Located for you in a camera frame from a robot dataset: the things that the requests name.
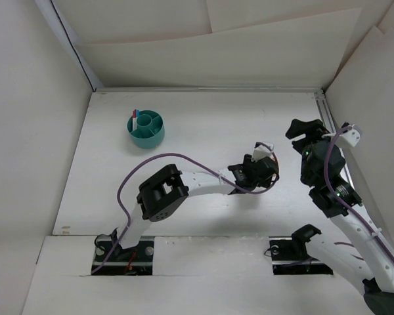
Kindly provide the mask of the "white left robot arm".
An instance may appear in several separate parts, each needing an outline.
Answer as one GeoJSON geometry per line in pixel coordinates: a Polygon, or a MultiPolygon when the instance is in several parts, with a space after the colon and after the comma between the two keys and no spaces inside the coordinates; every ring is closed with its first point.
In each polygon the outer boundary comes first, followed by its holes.
{"type": "Polygon", "coordinates": [[[241,164],[229,165],[219,171],[214,171],[183,154],[167,153],[150,157],[130,171],[118,188],[117,201],[127,217],[127,222],[121,232],[114,230],[110,252],[119,260],[128,259],[133,254],[133,247],[138,245],[150,224],[172,216],[187,198],[211,194],[264,194],[279,178],[278,159],[275,154],[257,158],[246,154],[241,164]],[[121,200],[121,193],[128,180],[151,161],[167,157],[184,159],[203,171],[182,172],[175,164],[162,167],[139,185],[134,209],[127,210],[121,200]]]}

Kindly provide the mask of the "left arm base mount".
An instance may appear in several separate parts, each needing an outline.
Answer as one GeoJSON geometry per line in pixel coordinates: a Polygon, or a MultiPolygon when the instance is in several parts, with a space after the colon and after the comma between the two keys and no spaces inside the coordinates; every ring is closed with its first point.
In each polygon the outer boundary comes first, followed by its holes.
{"type": "Polygon", "coordinates": [[[137,246],[122,249],[120,245],[101,266],[112,248],[110,236],[101,234],[94,240],[92,276],[151,276],[154,258],[154,237],[142,237],[137,246]]]}

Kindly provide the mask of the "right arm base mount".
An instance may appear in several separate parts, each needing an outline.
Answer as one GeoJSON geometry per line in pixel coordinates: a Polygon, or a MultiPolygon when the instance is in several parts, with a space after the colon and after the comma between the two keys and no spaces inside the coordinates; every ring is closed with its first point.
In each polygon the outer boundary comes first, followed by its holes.
{"type": "Polygon", "coordinates": [[[269,237],[264,255],[271,259],[275,276],[333,275],[333,270],[314,259],[291,237],[269,237]]]}

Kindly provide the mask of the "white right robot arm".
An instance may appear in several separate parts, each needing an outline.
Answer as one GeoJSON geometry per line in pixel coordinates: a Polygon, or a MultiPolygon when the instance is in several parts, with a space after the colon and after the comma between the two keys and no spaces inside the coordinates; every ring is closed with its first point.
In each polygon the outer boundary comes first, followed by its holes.
{"type": "Polygon", "coordinates": [[[301,182],[313,203],[349,239],[356,259],[322,232],[307,224],[292,234],[290,250],[297,258],[317,259],[348,281],[373,314],[394,314],[394,248],[365,209],[362,198],[341,177],[346,161],[341,147],[353,148],[360,129],[345,123],[331,133],[321,122],[293,119],[286,138],[301,155],[301,182]]]}

